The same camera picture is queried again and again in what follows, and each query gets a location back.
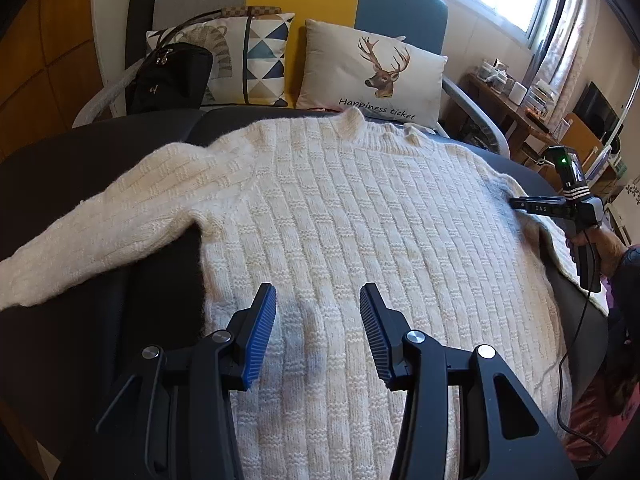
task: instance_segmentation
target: ribbed rubber pad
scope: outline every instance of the ribbed rubber pad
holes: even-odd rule
[[[376,364],[378,377],[389,383],[393,378],[391,364],[391,345],[385,336],[378,310],[374,307],[374,299],[370,297],[367,289],[363,286],[360,289],[360,316],[364,325],[364,331],[369,340],[369,348],[373,362]]]
[[[258,290],[258,294],[254,299],[251,310],[256,308],[253,330],[245,347],[244,355],[244,372],[242,374],[242,382],[246,389],[260,375],[262,360],[269,343],[269,336],[273,328],[273,321],[276,317],[276,288],[273,285],[263,284]]]

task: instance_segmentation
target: deer head print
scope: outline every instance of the deer head print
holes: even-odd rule
[[[385,97],[391,97],[394,94],[394,83],[398,81],[400,73],[406,70],[409,66],[410,57],[407,50],[405,50],[403,54],[396,48],[396,52],[398,53],[398,56],[400,56],[400,61],[398,61],[396,56],[394,56],[395,66],[393,66],[391,70],[385,70],[382,68],[378,58],[373,53],[373,48],[377,43],[377,41],[371,43],[369,38],[365,38],[363,36],[358,40],[358,48],[362,52],[360,55],[369,61],[373,65],[373,69],[376,71],[372,77],[365,79],[364,84],[370,88],[376,88],[376,97],[382,99]]]

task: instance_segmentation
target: person's sleeve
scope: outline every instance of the person's sleeve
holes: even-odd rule
[[[640,247],[627,250],[609,281],[613,300],[625,319],[640,372]]]
[[[194,222],[206,230],[222,221],[225,207],[254,173],[257,139],[251,133],[259,132],[252,126],[208,148],[163,146],[56,220],[0,262],[0,310],[39,304],[142,259]]]

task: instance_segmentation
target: deer antler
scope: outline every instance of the deer antler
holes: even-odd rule
[[[394,56],[394,61],[396,62],[397,67],[394,67],[394,69],[389,73],[399,74],[403,70],[406,70],[406,68],[409,66],[409,61],[411,60],[411,57],[409,56],[409,51],[407,49],[404,50],[404,54],[400,52],[396,47],[394,47],[394,49],[398,53],[398,56],[400,56],[400,59],[402,59],[403,66],[401,67],[400,62],[396,59],[396,56]]]
[[[366,49],[362,46],[362,41],[364,41]],[[378,58],[373,53],[373,47],[376,46],[377,41],[371,43],[369,38],[365,38],[364,36],[358,40],[358,48],[364,53],[364,55],[360,54],[364,59],[369,61],[376,70],[382,70],[382,66],[378,61]]]

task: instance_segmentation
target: white pole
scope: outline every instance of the white pole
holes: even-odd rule
[[[638,87],[640,87],[640,70],[638,71],[638,77],[636,78],[634,89],[629,96],[629,101],[627,102],[625,108],[622,110],[622,115],[618,120],[618,124],[616,124],[616,127],[613,129],[613,133],[609,136],[609,140],[607,140],[604,148],[606,148],[613,142],[613,139],[616,137],[616,133],[618,133],[620,128],[622,128],[622,123],[625,122],[626,114],[629,112],[629,108],[631,108],[631,105],[634,103],[634,98],[636,97],[636,92],[638,92]]]

